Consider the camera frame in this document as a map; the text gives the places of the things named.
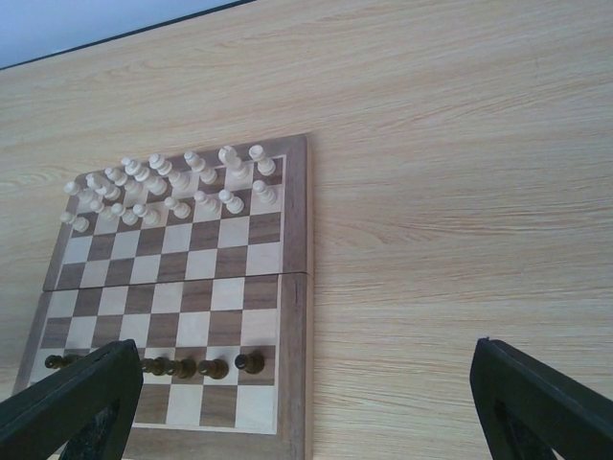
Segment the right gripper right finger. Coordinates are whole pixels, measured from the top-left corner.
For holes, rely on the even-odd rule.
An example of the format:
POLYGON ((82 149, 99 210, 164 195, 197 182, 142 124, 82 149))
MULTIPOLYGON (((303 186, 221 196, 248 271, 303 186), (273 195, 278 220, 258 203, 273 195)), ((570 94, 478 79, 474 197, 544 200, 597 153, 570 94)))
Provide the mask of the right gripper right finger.
POLYGON ((479 339, 469 381, 493 459, 612 457, 612 401, 510 344, 479 339))

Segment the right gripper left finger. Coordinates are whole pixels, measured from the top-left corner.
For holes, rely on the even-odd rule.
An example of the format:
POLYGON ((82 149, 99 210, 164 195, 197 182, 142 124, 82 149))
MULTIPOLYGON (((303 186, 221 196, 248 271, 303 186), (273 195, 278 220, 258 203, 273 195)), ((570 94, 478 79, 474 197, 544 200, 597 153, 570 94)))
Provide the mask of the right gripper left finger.
POLYGON ((1 402, 1 457, 122 458, 142 386, 135 342, 104 345, 1 402))

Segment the light chess piece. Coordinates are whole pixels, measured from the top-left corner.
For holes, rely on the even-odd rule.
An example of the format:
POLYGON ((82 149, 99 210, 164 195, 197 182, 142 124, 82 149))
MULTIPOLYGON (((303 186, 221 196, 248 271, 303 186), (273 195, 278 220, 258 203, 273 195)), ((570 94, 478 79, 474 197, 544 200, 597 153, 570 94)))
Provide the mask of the light chess piece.
POLYGON ((219 161, 226 167, 226 170, 237 180, 246 179, 251 176, 249 167, 238 157, 238 153, 232 146, 224 146, 218 151, 219 161))
POLYGON ((108 200, 117 200, 121 195, 121 189, 118 186, 96 172, 89 173, 86 176, 86 182, 89 188, 108 200))
POLYGON ((162 176, 168 176, 172 171, 172 163, 161 153, 152 154, 148 162, 162 176))
POLYGON ((211 168, 198 153, 192 150, 186 151, 184 159, 192 171, 197 173, 205 184, 211 185, 216 182, 216 170, 211 168))
POLYGON ((98 194, 94 190, 81 187, 76 181, 67 182, 63 190, 69 196, 76 196, 81 203, 89 204, 91 201, 98 199, 98 194))
POLYGON ((118 168, 106 168, 104 173, 117 187, 123 187, 128 180, 127 174, 118 168))
POLYGON ((124 157, 121 161, 125 173, 132 176, 136 181, 144 183, 150 177, 150 170, 137 160, 124 157))
POLYGON ((262 145, 254 145, 248 150, 249 156, 256 163, 261 175, 270 176, 276 170, 276 164, 269 157, 262 145))

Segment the wooden chess board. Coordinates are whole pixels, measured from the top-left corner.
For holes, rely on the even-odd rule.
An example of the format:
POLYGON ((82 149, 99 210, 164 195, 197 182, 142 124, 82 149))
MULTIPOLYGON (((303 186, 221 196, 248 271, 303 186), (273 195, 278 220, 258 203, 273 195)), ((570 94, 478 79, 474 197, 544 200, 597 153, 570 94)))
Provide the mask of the wooden chess board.
POLYGON ((190 175, 153 195, 132 176, 117 200, 81 203, 66 194, 66 212, 87 218, 79 233, 62 223, 39 297, 15 390, 51 376, 49 355, 87 355, 132 339, 143 358, 224 359, 224 379, 145 374, 125 449, 131 459, 308 459, 312 455, 313 213, 311 152, 304 134, 232 146, 251 176, 237 180, 216 150, 196 151, 216 170, 207 185, 184 153, 164 153, 172 170, 190 175), (248 154, 262 145, 276 164, 261 175, 248 154), (253 182, 275 188, 261 203, 253 182), (222 189, 244 201, 233 215, 222 189), (203 191, 221 204, 207 213, 203 191), (191 207, 177 218, 172 196, 191 207), (132 208, 159 212, 146 225, 132 208), (264 369, 239 371, 239 354, 259 351, 264 369))

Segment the dark pawn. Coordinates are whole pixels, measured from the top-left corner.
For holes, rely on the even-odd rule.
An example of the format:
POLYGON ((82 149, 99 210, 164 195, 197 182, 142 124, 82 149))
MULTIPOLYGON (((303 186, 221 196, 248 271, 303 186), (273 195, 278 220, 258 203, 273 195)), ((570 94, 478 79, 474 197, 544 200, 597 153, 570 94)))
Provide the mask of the dark pawn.
POLYGON ((196 371, 199 375, 213 380, 222 380, 229 373, 229 366, 224 359, 204 359, 197 366, 196 371))
POLYGON ((72 359, 69 356, 49 355, 45 358, 44 365, 47 369, 63 369, 70 365, 72 359))
POLYGON ((167 376, 178 379, 190 379, 196 374, 197 365, 191 358, 168 359, 164 365, 164 373, 167 376))
POLYGON ((234 364, 239 371, 256 375, 264 369, 265 357, 259 351, 239 354, 236 356, 234 364))
POLYGON ((141 368, 144 373, 154 376, 164 376, 167 373, 168 362, 169 360, 163 356, 157 358, 142 358, 141 368))

